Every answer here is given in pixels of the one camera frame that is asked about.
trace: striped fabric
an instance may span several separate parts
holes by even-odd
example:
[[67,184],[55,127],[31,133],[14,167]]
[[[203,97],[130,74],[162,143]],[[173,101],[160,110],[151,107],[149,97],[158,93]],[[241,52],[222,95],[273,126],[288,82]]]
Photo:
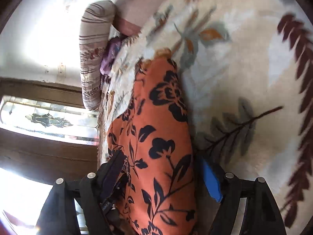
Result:
[[98,109],[101,102],[100,65],[114,16],[115,5],[112,1],[104,0],[90,4],[81,19],[80,78],[87,110]]

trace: orange fabric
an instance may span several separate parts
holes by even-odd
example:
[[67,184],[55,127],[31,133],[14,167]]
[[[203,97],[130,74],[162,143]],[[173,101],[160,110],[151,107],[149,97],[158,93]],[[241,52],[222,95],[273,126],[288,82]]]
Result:
[[108,130],[109,154],[127,156],[125,198],[117,208],[142,235],[190,234],[195,226],[187,109],[172,60],[138,69],[128,109]]

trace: silver screw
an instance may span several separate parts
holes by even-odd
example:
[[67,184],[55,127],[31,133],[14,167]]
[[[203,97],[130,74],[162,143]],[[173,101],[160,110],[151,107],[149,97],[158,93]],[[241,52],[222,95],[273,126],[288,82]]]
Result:
[[265,179],[264,179],[263,177],[258,177],[258,181],[259,181],[260,183],[264,183],[264,182],[265,182]]
[[87,175],[87,178],[93,179],[95,176],[96,176],[96,173],[90,172],[90,173]]
[[57,183],[57,184],[62,184],[63,182],[64,182],[64,179],[62,179],[62,178],[59,178],[55,181],[55,183]]
[[226,176],[226,178],[228,178],[228,179],[234,178],[234,174],[232,174],[231,172],[227,172],[227,173],[225,174],[225,176]]

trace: purple cloth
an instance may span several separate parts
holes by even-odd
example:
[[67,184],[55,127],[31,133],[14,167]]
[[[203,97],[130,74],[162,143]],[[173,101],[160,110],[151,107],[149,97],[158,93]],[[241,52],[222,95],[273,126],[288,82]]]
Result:
[[118,52],[121,49],[122,42],[125,39],[125,37],[114,37],[109,40],[104,54],[103,59],[100,66],[100,73],[106,78],[107,75],[110,73],[112,64],[118,54]]

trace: green stained glass decoration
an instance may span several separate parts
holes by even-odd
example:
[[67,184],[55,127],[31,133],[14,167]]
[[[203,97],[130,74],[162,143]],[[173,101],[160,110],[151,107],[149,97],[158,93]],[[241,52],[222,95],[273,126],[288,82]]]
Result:
[[49,127],[52,125],[59,127],[59,128],[72,126],[72,124],[69,121],[65,120],[64,118],[59,118],[59,117],[54,118],[53,116],[49,114],[38,115],[34,113],[32,115],[27,115],[25,117],[33,123],[42,124],[44,127]]

